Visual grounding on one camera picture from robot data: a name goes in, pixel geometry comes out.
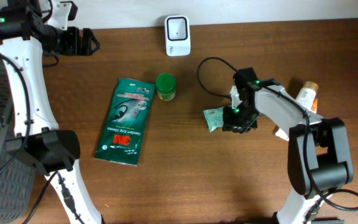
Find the light green wipes pack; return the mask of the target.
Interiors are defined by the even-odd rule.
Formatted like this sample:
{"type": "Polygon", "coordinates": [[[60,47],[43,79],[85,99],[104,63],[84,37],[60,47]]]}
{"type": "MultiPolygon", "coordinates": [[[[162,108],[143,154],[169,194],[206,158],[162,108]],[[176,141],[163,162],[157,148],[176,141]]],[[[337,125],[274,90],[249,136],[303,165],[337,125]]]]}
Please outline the light green wipes pack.
{"type": "Polygon", "coordinates": [[[204,110],[203,114],[208,124],[208,129],[211,133],[215,129],[223,127],[223,107],[204,110]]]}

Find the white cream tube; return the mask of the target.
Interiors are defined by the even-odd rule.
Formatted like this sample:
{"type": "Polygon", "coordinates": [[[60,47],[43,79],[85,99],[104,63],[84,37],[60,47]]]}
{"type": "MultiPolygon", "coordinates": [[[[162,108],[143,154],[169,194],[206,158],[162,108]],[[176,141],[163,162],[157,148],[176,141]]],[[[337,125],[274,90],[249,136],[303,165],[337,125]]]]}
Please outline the white cream tube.
{"type": "Polygon", "coordinates": [[[317,95],[319,86],[315,82],[307,81],[303,84],[301,90],[298,92],[295,101],[301,106],[311,111],[311,106],[317,95]]]}

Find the orange Kleenex tissue pack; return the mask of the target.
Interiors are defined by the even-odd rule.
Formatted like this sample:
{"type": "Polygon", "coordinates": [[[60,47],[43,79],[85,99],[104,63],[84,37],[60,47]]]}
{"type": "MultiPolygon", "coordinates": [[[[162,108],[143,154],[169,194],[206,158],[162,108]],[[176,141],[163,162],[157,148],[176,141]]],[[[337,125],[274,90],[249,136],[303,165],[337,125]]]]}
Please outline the orange Kleenex tissue pack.
{"type": "Polygon", "coordinates": [[[315,98],[314,101],[313,101],[313,104],[311,106],[311,111],[316,114],[317,109],[318,109],[318,99],[315,98]]]}

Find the green lidded jar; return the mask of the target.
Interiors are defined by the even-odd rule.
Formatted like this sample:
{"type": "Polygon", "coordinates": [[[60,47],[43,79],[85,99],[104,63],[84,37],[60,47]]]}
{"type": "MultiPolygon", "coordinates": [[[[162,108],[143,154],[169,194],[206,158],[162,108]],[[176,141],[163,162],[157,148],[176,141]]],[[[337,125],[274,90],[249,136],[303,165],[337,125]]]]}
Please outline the green lidded jar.
{"type": "Polygon", "coordinates": [[[177,81],[170,73],[162,73],[156,79],[158,97],[163,101],[174,99],[177,91],[177,81]]]}

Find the green 3M gloves packet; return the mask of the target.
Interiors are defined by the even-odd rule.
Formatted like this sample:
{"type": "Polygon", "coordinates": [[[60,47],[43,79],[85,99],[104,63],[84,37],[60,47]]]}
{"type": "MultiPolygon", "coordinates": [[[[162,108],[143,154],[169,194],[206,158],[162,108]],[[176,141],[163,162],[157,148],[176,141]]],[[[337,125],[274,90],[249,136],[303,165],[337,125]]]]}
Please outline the green 3M gloves packet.
{"type": "Polygon", "coordinates": [[[96,159],[129,166],[138,164],[154,91],[153,83],[119,79],[94,156],[96,159]]]}

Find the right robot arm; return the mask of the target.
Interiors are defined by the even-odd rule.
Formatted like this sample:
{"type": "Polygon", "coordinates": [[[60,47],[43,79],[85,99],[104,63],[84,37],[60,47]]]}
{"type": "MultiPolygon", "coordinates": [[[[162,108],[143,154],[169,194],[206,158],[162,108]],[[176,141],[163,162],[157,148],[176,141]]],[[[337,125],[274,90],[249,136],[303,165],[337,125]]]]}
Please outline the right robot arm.
{"type": "Polygon", "coordinates": [[[271,223],[312,223],[323,204],[354,178],[346,125],[324,118],[296,102],[276,79],[259,80],[253,68],[237,70],[230,106],[223,109],[223,130],[246,133],[257,118],[270,118],[289,138],[287,172],[291,192],[271,223]]]}

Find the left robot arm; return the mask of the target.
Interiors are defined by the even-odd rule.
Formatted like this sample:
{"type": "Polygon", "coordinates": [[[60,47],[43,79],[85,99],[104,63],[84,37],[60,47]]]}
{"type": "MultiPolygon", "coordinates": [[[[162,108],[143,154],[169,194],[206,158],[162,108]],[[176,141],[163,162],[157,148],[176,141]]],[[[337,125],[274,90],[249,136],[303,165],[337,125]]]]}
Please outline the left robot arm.
{"type": "Polygon", "coordinates": [[[42,59],[90,56],[99,42],[89,28],[69,26],[72,1],[9,1],[0,9],[0,58],[14,107],[14,138],[5,146],[13,159],[36,169],[53,187],[71,223],[102,223],[80,172],[80,143],[59,128],[49,103],[42,59]]]}

